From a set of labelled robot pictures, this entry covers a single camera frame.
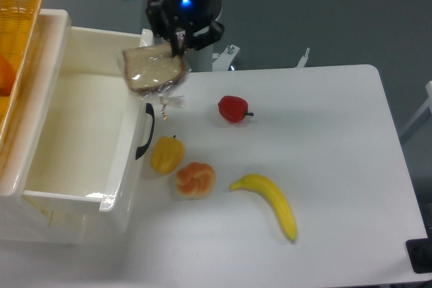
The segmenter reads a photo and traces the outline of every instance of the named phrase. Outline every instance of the white table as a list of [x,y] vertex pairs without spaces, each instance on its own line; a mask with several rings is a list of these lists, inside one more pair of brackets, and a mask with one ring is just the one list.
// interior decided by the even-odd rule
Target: white table
[[[184,109],[155,139],[185,143],[182,165],[211,163],[210,197],[179,200],[147,166],[123,236],[90,224],[80,246],[0,242],[0,287],[341,287],[424,281],[405,248],[426,237],[377,70],[368,65],[192,74]],[[253,118],[230,125],[225,94]],[[262,173],[284,191],[298,239],[269,205],[228,185]]]

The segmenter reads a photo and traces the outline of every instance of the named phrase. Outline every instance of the yellow basket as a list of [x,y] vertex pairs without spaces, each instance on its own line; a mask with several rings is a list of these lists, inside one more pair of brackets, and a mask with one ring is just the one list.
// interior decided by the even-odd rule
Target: yellow basket
[[10,96],[0,96],[0,147],[20,89],[22,70],[42,1],[0,0],[0,54],[16,71]]

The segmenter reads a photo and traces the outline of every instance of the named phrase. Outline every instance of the orange fruit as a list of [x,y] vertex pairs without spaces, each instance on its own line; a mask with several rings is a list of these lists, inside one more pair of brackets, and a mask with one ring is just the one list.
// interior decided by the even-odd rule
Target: orange fruit
[[9,96],[15,82],[15,71],[9,61],[0,54],[0,96]]

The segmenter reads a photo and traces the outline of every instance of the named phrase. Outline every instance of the metal bracket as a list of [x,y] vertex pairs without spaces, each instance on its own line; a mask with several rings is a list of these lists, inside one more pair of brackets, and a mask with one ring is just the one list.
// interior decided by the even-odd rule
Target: metal bracket
[[235,70],[233,60],[240,52],[240,47],[228,45],[222,53],[213,53],[213,71]]

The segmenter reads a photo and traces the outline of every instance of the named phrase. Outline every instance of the sandwich bag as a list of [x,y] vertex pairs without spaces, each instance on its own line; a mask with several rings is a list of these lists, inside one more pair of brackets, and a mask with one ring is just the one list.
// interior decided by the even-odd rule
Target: sandwich bag
[[168,42],[123,50],[117,58],[130,92],[152,104],[183,107],[183,96],[172,96],[191,72],[187,61],[171,57]]

